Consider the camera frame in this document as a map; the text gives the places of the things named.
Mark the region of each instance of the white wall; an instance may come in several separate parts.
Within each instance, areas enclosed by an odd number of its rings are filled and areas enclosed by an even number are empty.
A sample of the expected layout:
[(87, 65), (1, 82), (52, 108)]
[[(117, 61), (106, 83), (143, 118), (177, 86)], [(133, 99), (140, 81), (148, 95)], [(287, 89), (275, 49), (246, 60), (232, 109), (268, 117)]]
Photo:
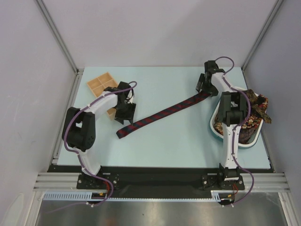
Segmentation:
[(301, 1), (284, 3), (247, 67), (250, 87), (269, 97), (264, 125), (278, 172), (285, 172), (301, 210)]
[(0, 7), (0, 222), (45, 170), (74, 74), (33, 0)]
[(44, 0), (78, 67), (242, 66), (276, 0)]

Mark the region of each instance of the cable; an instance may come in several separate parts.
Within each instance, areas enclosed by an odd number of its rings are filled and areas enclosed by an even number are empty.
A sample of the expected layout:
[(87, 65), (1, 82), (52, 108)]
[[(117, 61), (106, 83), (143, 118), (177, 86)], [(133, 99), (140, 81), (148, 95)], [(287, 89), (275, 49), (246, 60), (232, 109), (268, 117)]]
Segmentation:
[[(101, 100), (102, 98), (104, 98), (104, 97), (107, 97), (107, 96), (113, 95), (113, 94), (117, 94), (117, 93), (122, 93), (122, 92), (126, 92), (126, 91), (133, 90), (133, 89), (137, 86), (137, 82), (136, 82), (136, 81), (131, 81), (129, 84), (131, 84), (131, 83), (135, 83), (135, 85), (132, 86), (132, 87), (130, 87), (130, 88), (127, 88), (127, 89), (118, 90), (118, 91), (106, 93), (105, 95), (101, 95), (101, 96), (99, 96), (97, 99), (95, 99), (92, 103), (90, 103), (90, 105), (88, 105), (88, 106), (82, 108), (82, 109), (81, 109), (79, 112), (77, 112), (77, 113), (75, 114), (75, 116), (71, 119), (71, 121), (69, 122), (69, 124), (68, 124), (68, 126), (67, 126), (67, 128), (66, 128), (65, 134), (64, 134), (64, 139), (63, 139), (63, 141), (64, 141), (64, 147), (65, 147), (65, 149), (66, 149), (67, 151), (69, 151), (69, 152), (73, 152), (73, 153), (77, 154), (78, 159), (79, 159), (79, 163), (80, 163), (82, 169), (84, 169), (84, 170), (86, 171), (86, 173), (89, 174), (90, 176), (92, 176), (92, 177), (94, 177), (94, 178), (96, 178), (96, 179), (99, 179), (99, 180), (103, 180), (103, 181), (109, 183), (110, 186), (111, 186), (111, 192), (110, 192), (110, 193), (109, 193), (102, 201), (100, 201), (99, 203), (97, 203), (97, 204), (91, 204), (91, 205), (90, 205), (91, 207), (99, 206), (99, 205), (101, 205), (104, 201), (106, 201), (107, 199), (109, 199), (109, 198), (112, 196), (112, 194), (113, 194), (114, 187), (113, 187), (113, 184), (112, 184), (111, 181), (109, 181), (109, 180), (107, 180), (107, 179), (105, 179), (105, 178), (96, 176), (96, 175), (92, 174), (89, 170), (86, 169), (86, 167), (85, 167), (85, 165), (84, 165), (84, 163), (83, 163), (83, 161), (82, 161), (82, 159), (81, 159), (81, 157), (80, 157), (79, 152), (76, 151), (76, 150), (72, 150), (72, 149), (70, 149), (70, 148), (68, 147), (68, 145), (67, 145), (67, 135), (68, 135), (68, 133), (69, 133), (69, 130), (70, 130), (72, 124), (74, 123), (74, 121), (77, 119), (77, 117), (78, 117), (82, 112), (84, 112), (85, 110), (87, 110), (88, 108), (90, 108), (91, 106), (93, 106), (95, 103), (97, 103), (98, 101), (100, 101), (100, 100)], [(87, 204), (87, 202), (76, 202), (76, 203), (72, 203), (72, 204), (70, 204), (70, 205), (67, 205), (67, 206), (64, 206), (64, 207), (60, 207), (60, 208), (58, 208), (58, 209), (56, 209), (56, 210), (48, 211), (48, 212), (46, 212), (46, 213), (53, 213), (53, 212), (56, 212), (56, 211), (59, 211), (59, 210), (68, 208), (68, 207), (70, 207), (70, 206), (80, 205), (80, 204)]]
[(237, 160), (236, 160), (236, 158), (235, 158), (235, 155), (234, 155), (234, 136), (235, 136), (235, 133), (236, 133), (236, 127), (245, 124), (246, 121), (249, 119), (250, 114), (251, 114), (251, 103), (250, 103), (249, 98), (247, 97), (247, 95), (246, 95), (243, 91), (231, 87), (231, 85), (227, 82), (227, 80), (226, 80), (226, 78), (225, 78), (225, 75), (226, 75), (229, 71), (231, 71), (231, 70), (234, 68), (234, 61), (233, 61), (230, 57), (228, 57), (228, 56), (222, 56), (222, 57), (219, 57), (219, 58), (217, 58), (215, 61), (217, 61), (218, 59), (222, 59), (222, 58), (228, 59), (228, 60), (230, 60), (230, 61), (232, 62), (232, 67), (231, 67), (229, 70), (227, 70), (227, 71), (222, 75), (223, 81), (227, 84), (227, 86), (228, 86), (231, 90), (236, 91), (236, 92), (239, 92), (240, 94), (242, 94), (242, 95), (245, 97), (245, 99), (246, 99), (246, 101), (247, 101), (247, 104), (248, 104), (248, 114), (247, 114), (245, 120), (244, 120), (243, 122), (241, 122), (240, 124), (236, 125), (236, 126), (234, 127), (234, 129), (233, 129), (233, 136), (232, 136), (232, 157), (233, 157), (234, 162), (235, 162), (236, 165), (238, 166), (238, 168), (240, 168), (242, 171), (244, 171), (244, 172), (250, 174), (250, 176), (251, 176), (251, 178), (252, 178), (252, 184), (251, 184), (251, 187), (250, 187), (249, 191), (247, 192), (247, 194), (246, 194), (244, 197), (242, 197), (240, 200), (237, 200), (236, 202), (234, 202), (234, 203), (237, 203), (237, 202), (240, 202), (240, 201), (244, 200), (244, 199), (251, 193), (251, 191), (252, 191), (252, 189), (253, 189), (253, 187), (254, 187), (254, 176), (253, 176), (253, 174), (252, 174), (250, 171), (248, 171), (247, 169), (241, 167), (240, 164), (237, 162)]

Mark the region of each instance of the shiny floor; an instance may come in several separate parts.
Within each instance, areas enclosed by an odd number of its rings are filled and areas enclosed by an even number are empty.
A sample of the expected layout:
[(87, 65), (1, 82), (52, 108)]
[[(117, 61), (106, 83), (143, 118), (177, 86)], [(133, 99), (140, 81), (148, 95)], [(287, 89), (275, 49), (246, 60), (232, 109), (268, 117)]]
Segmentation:
[(286, 226), (277, 193), (253, 193), (234, 208), (212, 202), (105, 202), (99, 207), (43, 201), (36, 226)]

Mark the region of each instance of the purple cable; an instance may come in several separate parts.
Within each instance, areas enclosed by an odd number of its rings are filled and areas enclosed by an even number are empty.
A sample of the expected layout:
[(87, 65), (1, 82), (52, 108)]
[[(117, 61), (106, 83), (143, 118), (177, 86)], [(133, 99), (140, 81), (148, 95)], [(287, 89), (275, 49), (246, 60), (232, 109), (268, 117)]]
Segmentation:
[[(99, 203), (97, 203), (97, 204), (95, 204), (95, 205), (93, 205), (93, 204), (90, 205), (90, 206), (92, 206), (92, 207), (93, 207), (93, 206), (99, 206), (99, 205), (101, 205), (104, 201), (106, 201), (107, 199), (109, 199), (109, 198), (112, 196), (113, 191), (114, 191), (113, 184), (112, 184), (111, 181), (109, 181), (109, 180), (107, 180), (107, 179), (105, 179), (105, 178), (98, 177), (98, 176), (92, 174), (90, 171), (88, 171), (88, 170), (86, 169), (84, 163), (82, 162), (82, 160), (81, 160), (81, 158), (80, 158), (79, 152), (76, 151), (76, 150), (72, 150), (72, 149), (70, 149), (70, 148), (68, 147), (68, 145), (67, 145), (67, 135), (68, 135), (68, 133), (69, 133), (69, 130), (70, 130), (72, 124), (74, 123), (74, 121), (77, 119), (77, 117), (78, 117), (83, 111), (87, 110), (89, 107), (91, 107), (92, 105), (94, 105), (95, 103), (97, 103), (99, 100), (101, 100), (102, 98), (104, 98), (104, 97), (106, 97), (106, 96), (113, 95), (113, 94), (117, 94), (117, 93), (123, 93), (123, 92), (126, 92), (126, 91), (130, 91), (130, 90), (132, 90), (133, 88), (135, 88), (135, 87), (137, 86), (137, 82), (136, 82), (136, 81), (131, 81), (129, 84), (131, 84), (131, 83), (135, 83), (135, 85), (132, 86), (132, 87), (130, 87), (130, 88), (127, 88), (127, 89), (118, 90), (118, 91), (106, 93), (105, 95), (101, 95), (101, 96), (99, 96), (97, 99), (95, 99), (92, 103), (90, 103), (89, 106), (86, 106), (86, 107), (84, 107), (83, 109), (81, 109), (79, 112), (77, 112), (77, 114), (75, 114), (75, 116), (74, 116), (74, 117), (71, 119), (71, 121), (69, 122), (69, 124), (68, 124), (68, 126), (67, 126), (67, 128), (66, 128), (65, 134), (64, 134), (64, 147), (65, 147), (65, 149), (66, 149), (67, 151), (69, 151), (69, 152), (73, 152), (73, 153), (75, 153), (75, 154), (78, 155), (78, 159), (79, 159), (79, 163), (80, 163), (81, 167), (82, 167), (83, 169), (85, 169), (85, 171), (86, 171), (90, 176), (92, 176), (92, 177), (94, 177), (94, 178), (96, 178), (96, 179), (99, 179), (99, 180), (106, 181), (106, 182), (108, 182), (108, 183), (110, 184), (110, 186), (111, 186), (111, 192), (110, 192), (110, 194), (109, 194), (106, 198), (104, 198), (102, 201), (100, 201)], [(76, 203), (72, 203), (72, 204), (69, 204), (69, 205), (64, 206), (64, 207), (60, 207), (60, 208), (58, 208), (58, 209), (56, 209), (56, 210), (48, 211), (48, 212), (46, 212), (46, 213), (53, 213), (53, 212), (56, 212), (56, 211), (59, 211), (59, 210), (63, 210), (63, 209), (65, 209), (65, 208), (68, 208), (68, 207), (70, 207), (70, 206), (75, 206), (75, 205), (80, 205), (80, 204), (87, 204), (87, 203), (86, 203), (86, 202), (76, 202)]]
[(235, 89), (235, 88), (231, 87), (231, 85), (227, 82), (227, 80), (226, 80), (226, 78), (225, 78), (225, 75), (226, 75), (229, 71), (231, 71), (231, 70), (234, 68), (234, 61), (233, 61), (230, 57), (227, 57), (227, 56), (219, 57), (219, 58), (217, 58), (215, 61), (217, 61), (218, 59), (221, 59), (221, 58), (228, 59), (228, 60), (230, 60), (230, 61), (232, 62), (232, 67), (231, 67), (229, 70), (227, 70), (227, 71), (222, 75), (223, 81), (227, 84), (227, 86), (228, 86), (231, 90), (236, 91), (236, 92), (239, 92), (240, 94), (242, 94), (242, 95), (245, 97), (245, 99), (246, 99), (246, 101), (247, 101), (247, 104), (248, 104), (248, 114), (247, 114), (245, 120), (244, 120), (243, 122), (241, 122), (240, 124), (236, 125), (236, 126), (234, 127), (234, 129), (233, 129), (233, 136), (232, 136), (232, 157), (233, 157), (233, 160), (234, 160), (234, 162), (236, 163), (236, 165), (237, 165), (242, 171), (244, 171), (244, 172), (250, 174), (250, 176), (251, 176), (251, 178), (252, 178), (252, 184), (251, 184), (251, 187), (250, 187), (249, 191), (247, 192), (247, 194), (246, 194), (243, 198), (241, 198), (240, 200), (237, 200), (236, 202), (234, 202), (234, 203), (237, 203), (237, 202), (240, 202), (240, 201), (244, 200), (244, 199), (251, 193), (251, 191), (252, 191), (252, 189), (253, 189), (253, 187), (254, 187), (254, 176), (253, 176), (253, 174), (252, 174), (250, 171), (248, 171), (247, 169), (241, 167), (240, 164), (238, 163), (238, 161), (236, 160), (235, 156), (234, 156), (234, 136), (235, 136), (235, 132), (236, 132), (236, 127), (245, 124), (246, 121), (249, 119), (250, 114), (251, 114), (251, 103), (250, 103), (249, 98), (247, 97), (247, 95), (246, 95), (244, 92), (242, 92), (241, 90), (238, 90), (238, 89)]

